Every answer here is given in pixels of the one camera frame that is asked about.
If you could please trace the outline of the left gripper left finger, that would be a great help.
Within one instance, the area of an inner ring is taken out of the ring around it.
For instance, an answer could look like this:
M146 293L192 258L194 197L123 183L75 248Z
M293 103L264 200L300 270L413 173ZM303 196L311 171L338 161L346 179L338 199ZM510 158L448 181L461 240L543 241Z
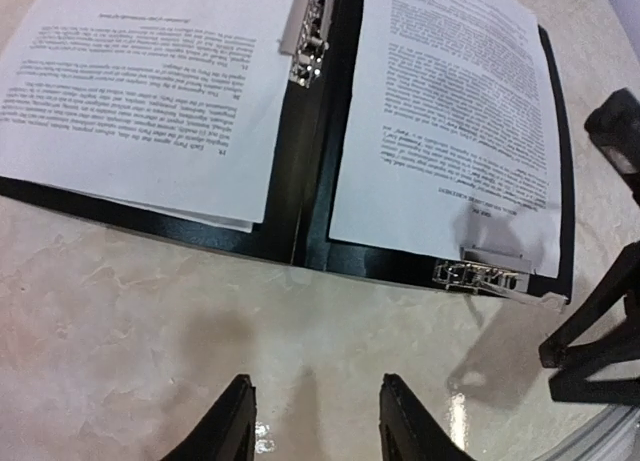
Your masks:
M248 461L255 458L256 388L236 375L194 429L162 461Z

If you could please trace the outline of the white printed sheet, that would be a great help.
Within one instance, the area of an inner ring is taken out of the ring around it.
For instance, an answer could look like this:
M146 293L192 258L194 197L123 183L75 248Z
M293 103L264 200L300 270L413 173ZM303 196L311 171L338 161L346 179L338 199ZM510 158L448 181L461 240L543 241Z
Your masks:
M265 217L294 0L35 0L1 57L4 177Z

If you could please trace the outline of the white paper stack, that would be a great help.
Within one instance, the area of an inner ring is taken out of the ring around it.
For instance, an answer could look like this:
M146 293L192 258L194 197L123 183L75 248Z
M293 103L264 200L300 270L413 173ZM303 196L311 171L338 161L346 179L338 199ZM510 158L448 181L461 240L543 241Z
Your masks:
M535 15L516 0L364 0L332 239L559 271L561 163Z

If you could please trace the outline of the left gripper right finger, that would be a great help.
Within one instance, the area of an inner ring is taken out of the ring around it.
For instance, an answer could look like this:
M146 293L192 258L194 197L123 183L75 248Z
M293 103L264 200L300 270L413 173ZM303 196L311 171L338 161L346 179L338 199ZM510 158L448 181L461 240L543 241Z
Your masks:
M379 394L383 460L473 461L458 448L397 374L385 374Z

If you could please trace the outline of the black clip folder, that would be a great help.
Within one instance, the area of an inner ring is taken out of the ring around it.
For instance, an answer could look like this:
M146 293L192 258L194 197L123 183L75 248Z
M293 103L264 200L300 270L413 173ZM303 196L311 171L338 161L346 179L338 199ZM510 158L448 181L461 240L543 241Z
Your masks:
M3 196L116 228L265 261L405 286L474 292L459 256L428 256L330 238L330 218L352 97L363 0L323 0L332 43L311 87L290 84L281 109L266 215L249 233L147 208L2 178Z

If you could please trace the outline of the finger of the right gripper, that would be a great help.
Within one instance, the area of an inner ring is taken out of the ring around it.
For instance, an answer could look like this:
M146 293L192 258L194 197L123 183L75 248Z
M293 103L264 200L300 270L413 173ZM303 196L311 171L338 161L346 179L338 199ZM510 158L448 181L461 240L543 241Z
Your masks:
M569 358L569 345L638 284L639 242L634 242L622 249L582 305L540 345L542 366L560 368Z
M638 352L612 350L595 357L566 362L549 379L550 396L553 401L561 403L638 406L638 377L592 379L593 375L607 367L638 360Z

